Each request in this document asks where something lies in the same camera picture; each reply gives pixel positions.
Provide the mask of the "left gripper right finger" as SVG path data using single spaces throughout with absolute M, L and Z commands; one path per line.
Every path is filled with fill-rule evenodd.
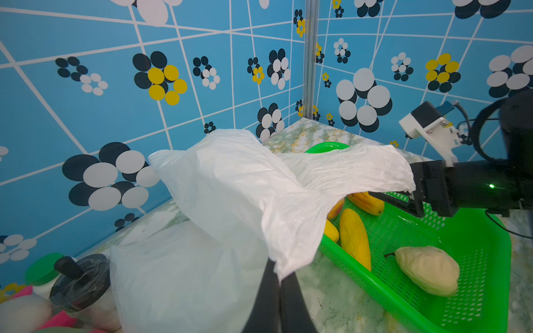
M 280 322 L 282 333 L 317 333 L 295 273 L 281 282 Z

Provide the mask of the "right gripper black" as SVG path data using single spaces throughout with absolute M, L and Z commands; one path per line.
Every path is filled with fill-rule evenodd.
M 412 216 L 423 218 L 423 202 L 429 203 L 433 212 L 441 217 L 453 217 L 458 207 L 451 201 L 446 182 L 447 166 L 444 161 L 417 162 L 410 165 L 416 189 L 411 192 L 395 191 L 408 197 L 403 201 L 386 193 L 369 192 L 373 198 L 384 201 Z

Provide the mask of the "orange yellow mango toy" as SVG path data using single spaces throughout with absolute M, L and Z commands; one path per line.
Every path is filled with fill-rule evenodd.
M 327 220 L 331 221 L 336 218 L 343 210 L 345 199 L 339 200 L 327 215 Z

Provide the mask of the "clear shaker jar black lid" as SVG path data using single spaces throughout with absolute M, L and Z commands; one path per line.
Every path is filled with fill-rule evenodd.
M 103 254 L 79 260 L 62 257 L 54 264 L 60 274 L 49 300 L 69 316 L 105 332 L 121 329 L 110 281 L 110 261 Z

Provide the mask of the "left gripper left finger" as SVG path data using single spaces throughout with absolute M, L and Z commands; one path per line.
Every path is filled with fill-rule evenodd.
M 280 296 L 275 263 L 268 259 L 251 314 L 243 333 L 275 333 L 280 330 Z

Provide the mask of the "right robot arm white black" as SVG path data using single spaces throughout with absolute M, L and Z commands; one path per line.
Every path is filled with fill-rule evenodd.
M 499 114 L 507 158 L 492 158 L 483 151 L 480 133 L 495 112 Z M 428 122 L 428 115 L 437 115 Z M 458 162 L 452 153 L 452 127 L 429 102 L 421 104 L 400 124 L 411 138 L 422 136 L 441 155 L 441 160 L 411 165 L 415 190 L 406 190 L 404 202 L 387 194 L 371 196 L 413 216 L 424 216 L 429 203 L 439 216 L 452 217 L 461 208 L 485 209 L 507 216 L 511 210 L 532 209 L 532 91 L 494 102 L 474 122 L 467 123 L 469 140 L 481 161 Z

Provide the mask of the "green cap white bottle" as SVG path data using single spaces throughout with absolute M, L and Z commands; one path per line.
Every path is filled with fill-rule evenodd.
M 55 263 L 63 258 L 61 253 L 50 253 L 38 259 L 26 270 L 25 281 L 33 287 L 33 293 L 49 300 L 52 287 L 60 273 L 54 269 Z

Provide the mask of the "yellow banana toy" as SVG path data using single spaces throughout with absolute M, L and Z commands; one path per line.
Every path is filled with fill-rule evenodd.
M 379 216 L 384 212 L 384 201 L 371 196 L 369 192 L 349 194 L 347 198 L 358 208 L 373 216 Z

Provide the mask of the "yellow lemon toy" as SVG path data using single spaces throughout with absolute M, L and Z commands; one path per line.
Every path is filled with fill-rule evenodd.
M 340 217 L 341 247 L 368 271 L 371 271 L 371 251 L 366 228 L 359 214 L 349 208 Z

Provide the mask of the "right aluminium corner post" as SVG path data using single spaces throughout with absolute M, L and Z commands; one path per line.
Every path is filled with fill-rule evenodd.
M 305 2 L 306 33 L 304 38 L 304 68 L 303 68 L 303 117 L 312 119 L 315 79 L 316 79 L 316 43 L 319 26 L 319 0 Z

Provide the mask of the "white plastic bag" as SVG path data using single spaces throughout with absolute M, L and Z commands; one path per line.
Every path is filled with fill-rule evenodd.
M 274 154 L 248 130 L 216 130 L 150 155 L 184 222 L 110 250 L 124 332 L 242 332 L 271 259 L 279 285 L 309 265 L 326 217 L 406 159 L 390 146 Z

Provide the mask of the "cream round fruit toy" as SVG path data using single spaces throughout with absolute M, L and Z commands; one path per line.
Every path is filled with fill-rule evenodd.
M 391 256 L 402 272 L 426 293 L 441 297 L 457 293 L 460 267 L 445 251 L 434 246 L 402 247 L 384 255 Z

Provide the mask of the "pink white plush toy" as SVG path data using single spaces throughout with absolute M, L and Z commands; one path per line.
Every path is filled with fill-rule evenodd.
M 1 332 L 104 332 L 59 311 L 24 288 L 1 304 Z

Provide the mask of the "green plastic basket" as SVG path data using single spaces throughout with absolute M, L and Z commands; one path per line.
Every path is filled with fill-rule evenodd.
M 505 165 L 442 161 L 386 166 L 354 190 L 321 252 L 415 332 L 505 332 L 515 207 Z

